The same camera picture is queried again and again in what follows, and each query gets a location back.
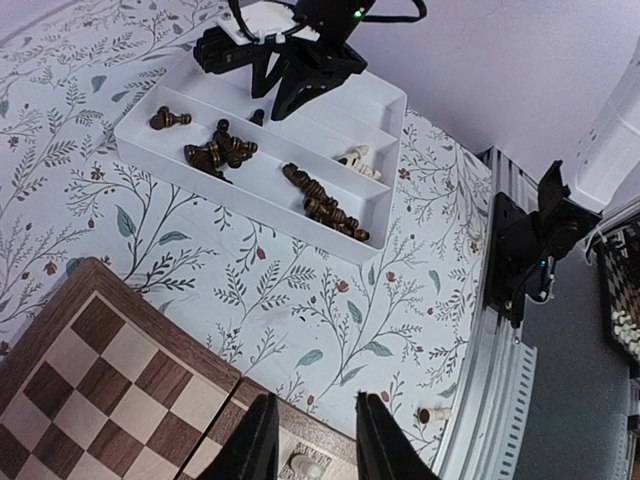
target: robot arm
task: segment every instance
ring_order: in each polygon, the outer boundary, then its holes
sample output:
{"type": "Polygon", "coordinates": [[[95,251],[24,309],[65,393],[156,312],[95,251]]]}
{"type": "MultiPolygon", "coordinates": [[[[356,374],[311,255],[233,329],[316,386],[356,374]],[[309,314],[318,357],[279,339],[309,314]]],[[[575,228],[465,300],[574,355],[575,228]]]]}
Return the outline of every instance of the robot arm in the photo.
{"type": "Polygon", "coordinates": [[[602,210],[640,163],[640,42],[613,94],[580,141],[568,185],[553,163],[538,185],[538,211],[496,195],[485,301],[518,328],[525,294],[546,298],[556,261],[601,221],[602,210]]]}

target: chess piece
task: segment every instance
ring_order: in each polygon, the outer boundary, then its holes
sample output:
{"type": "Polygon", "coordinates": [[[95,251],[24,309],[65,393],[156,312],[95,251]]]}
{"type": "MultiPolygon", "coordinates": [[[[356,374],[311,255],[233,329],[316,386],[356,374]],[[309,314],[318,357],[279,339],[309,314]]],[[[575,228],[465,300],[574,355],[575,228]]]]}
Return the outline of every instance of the chess piece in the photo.
{"type": "Polygon", "coordinates": [[[163,128],[173,127],[174,125],[189,125],[191,123],[191,115],[184,113],[182,115],[174,115],[169,111],[169,107],[162,106],[158,109],[151,120],[149,125],[154,130],[162,130],[163,128]]]}
{"type": "Polygon", "coordinates": [[[347,214],[340,208],[330,208],[319,200],[308,197],[304,202],[304,211],[311,218],[319,218],[322,223],[332,225],[342,225],[347,221],[347,214]]]}
{"type": "Polygon", "coordinates": [[[288,163],[282,168],[285,177],[289,179],[296,187],[302,190],[305,196],[315,198],[320,203],[330,203],[337,207],[338,202],[334,199],[330,200],[324,187],[317,180],[309,177],[309,174],[303,170],[299,170],[293,163],[288,163]]]}
{"type": "Polygon", "coordinates": [[[354,147],[349,153],[340,158],[338,162],[350,168],[351,170],[355,170],[358,173],[379,181],[380,179],[382,179],[382,174],[378,170],[374,170],[362,161],[367,153],[369,153],[369,147],[367,147],[366,145],[354,147]]]}
{"type": "Polygon", "coordinates": [[[253,115],[251,115],[251,118],[249,119],[249,121],[251,123],[255,123],[259,127],[262,127],[264,125],[264,110],[259,108],[258,110],[253,112],[253,115]]]}
{"type": "Polygon", "coordinates": [[[362,230],[360,228],[351,228],[347,226],[347,224],[334,224],[332,225],[332,228],[340,233],[347,235],[348,237],[358,240],[359,242],[366,242],[371,238],[371,234],[368,231],[362,230]]]}
{"type": "Polygon", "coordinates": [[[320,465],[303,453],[294,454],[289,461],[289,465],[295,474],[301,475],[304,478],[316,479],[322,477],[322,468],[320,465]]]}
{"type": "Polygon", "coordinates": [[[202,147],[185,145],[184,156],[187,159],[187,163],[193,168],[233,185],[233,183],[218,170],[218,168],[224,165],[224,160],[220,156],[218,145],[214,142],[208,142],[202,147]]]}
{"type": "Polygon", "coordinates": [[[218,144],[214,142],[207,142],[202,147],[198,147],[196,145],[185,145],[184,156],[187,159],[187,162],[190,163],[190,160],[197,154],[208,155],[214,168],[220,168],[225,163],[224,159],[220,155],[218,144]]]}
{"type": "Polygon", "coordinates": [[[251,155],[258,151],[258,144],[254,142],[243,142],[241,138],[231,137],[232,150],[246,150],[251,155]]]}
{"type": "Polygon", "coordinates": [[[211,139],[217,143],[222,150],[231,149],[231,135],[229,135],[229,120],[223,118],[218,121],[216,131],[211,139]]]}
{"type": "Polygon", "coordinates": [[[421,408],[418,412],[418,420],[420,423],[447,421],[451,418],[451,409],[443,408],[421,408]]]}
{"type": "Polygon", "coordinates": [[[231,150],[225,153],[225,160],[229,168],[240,168],[250,158],[251,153],[248,150],[231,150]]]}

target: dark square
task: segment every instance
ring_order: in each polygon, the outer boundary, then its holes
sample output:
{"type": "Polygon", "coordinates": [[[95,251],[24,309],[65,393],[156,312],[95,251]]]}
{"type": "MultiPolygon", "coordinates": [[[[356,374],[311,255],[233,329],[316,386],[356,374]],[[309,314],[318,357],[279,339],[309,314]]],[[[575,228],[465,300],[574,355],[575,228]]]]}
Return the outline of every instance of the dark square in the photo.
{"type": "Polygon", "coordinates": [[[29,450],[4,425],[0,425],[0,472],[13,480],[28,458],[29,450]]]}
{"type": "Polygon", "coordinates": [[[158,351],[136,380],[136,385],[166,408],[171,408],[191,377],[191,372],[158,351]]]}
{"type": "Polygon", "coordinates": [[[240,424],[245,413],[247,413],[246,410],[243,410],[233,402],[229,402],[216,419],[207,436],[218,445],[224,445],[240,424]]]}
{"type": "Polygon", "coordinates": [[[74,469],[84,450],[76,442],[51,424],[36,445],[33,454],[63,480],[74,469]]]}
{"type": "Polygon", "coordinates": [[[111,415],[130,386],[124,375],[98,358],[78,385],[78,391],[102,413],[111,415]]]}
{"type": "Polygon", "coordinates": [[[27,398],[52,420],[72,392],[73,387],[47,362],[40,366],[24,389],[27,398]]]}
{"type": "Polygon", "coordinates": [[[87,452],[114,473],[124,477],[143,448],[144,445],[139,441],[111,420],[107,420],[87,452]]]}
{"type": "Polygon", "coordinates": [[[73,322],[71,329],[96,352],[102,353],[124,325],[113,310],[94,298],[73,322]]]}
{"type": "Polygon", "coordinates": [[[200,432],[188,423],[167,412],[147,447],[176,466],[181,466],[198,443],[200,432]]]}

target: gray surface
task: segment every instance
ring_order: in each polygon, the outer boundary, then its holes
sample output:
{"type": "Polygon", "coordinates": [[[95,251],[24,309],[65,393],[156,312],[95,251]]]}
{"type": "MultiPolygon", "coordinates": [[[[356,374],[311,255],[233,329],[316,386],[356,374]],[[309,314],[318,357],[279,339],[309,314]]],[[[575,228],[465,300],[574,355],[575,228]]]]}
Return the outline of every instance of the gray surface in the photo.
{"type": "Polygon", "coordinates": [[[555,299],[529,303],[523,341],[538,347],[516,480],[609,480],[629,368],[604,340],[596,265],[574,249],[557,267],[555,299]]]}

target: white wall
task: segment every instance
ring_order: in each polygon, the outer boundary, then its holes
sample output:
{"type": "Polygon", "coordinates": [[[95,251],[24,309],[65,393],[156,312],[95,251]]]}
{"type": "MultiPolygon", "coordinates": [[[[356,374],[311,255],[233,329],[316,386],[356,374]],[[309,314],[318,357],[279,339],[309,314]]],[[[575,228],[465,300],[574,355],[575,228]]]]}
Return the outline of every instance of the white wall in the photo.
{"type": "MultiPolygon", "coordinates": [[[[417,24],[362,24],[351,45],[458,141],[476,152],[496,145],[535,179],[572,151],[640,36],[638,0],[427,5],[417,24]]],[[[378,0],[374,11],[413,8],[411,0],[378,0]]]]}

